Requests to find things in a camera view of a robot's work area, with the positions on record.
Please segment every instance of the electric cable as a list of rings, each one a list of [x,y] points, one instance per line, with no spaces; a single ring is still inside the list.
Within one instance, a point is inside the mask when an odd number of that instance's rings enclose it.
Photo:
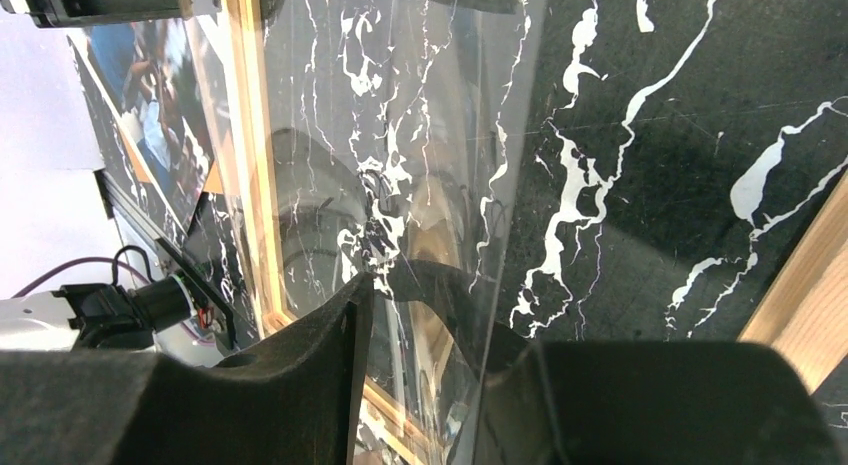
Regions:
[[[141,247],[137,247],[135,245],[126,245],[118,250],[118,252],[115,254],[115,258],[113,259],[112,286],[114,287],[118,284],[118,264],[121,263],[118,261],[118,258],[120,258],[121,254],[128,251],[133,251],[141,255],[141,257],[144,259],[144,270],[147,272],[148,283],[155,282],[156,280],[153,279],[153,275],[150,273],[150,257],[147,256],[147,252]]]
[[[150,283],[150,281],[148,281],[148,279],[145,278],[144,275],[141,274],[141,272],[139,272],[138,270],[136,270],[132,266],[127,265],[126,263],[118,262],[115,259],[106,258],[106,257],[82,257],[82,258],[77,258],[75,260],[71,260],[69,262],[65,262],[65,263],[53,268],[52,270],[48,271],[44,275],[33,280],[32,283],[30,283],[26,287],[22,288],[20,291],[18,291],[18,293],[12,295],[12,298],[21,298],[21,297],[24,297],[26,295],[29,295],[30,292],[35,290],[39,285],[46,282],[47,280],[50,280],[54,276],[64,272],[65,270],[67,270],[69,268],[75,267],[77,265],[82,265],[84,263],[109,263],[109,264],[112,265],[113,269],[115,270],[114,274],[117,274],[118,267],[121,267],[124,270],[130,272],[135,278],[138,278],[139,280]]]

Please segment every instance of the purple cable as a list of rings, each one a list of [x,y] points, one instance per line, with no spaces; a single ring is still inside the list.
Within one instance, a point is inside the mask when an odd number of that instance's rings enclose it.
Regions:
[[[150,283],[150,280],[145,278],[145,276],[142,275],[141,272],[139,272],[135,268],[127,265],[124,262],[115,262],[111,258],[106,258],[106,257],[83,257],[83,258],[77,258],[76,260],[71,260],[70,262],[65,262],[65,263],[59,265],[58,267],[50,270],[49,272],[45,273],[44,275],[36,278],[32,283],[30,283],[26,287],[22,288],[21,291],[12,295],[12,298],[21,298],[21,297],[24,297],[26,295],[29,295],[30,292],[35,290],[39,285],[46,282],[47,280],[50,280],[54,276],[64,272],[65,270],[67,270],[71,267],[75,267],[77,265],[82,265],[83,263],[108,263],[110,265],[112,263],[117,263],[119,267],[130,272],[135,278],[141,280],[144,283]]]

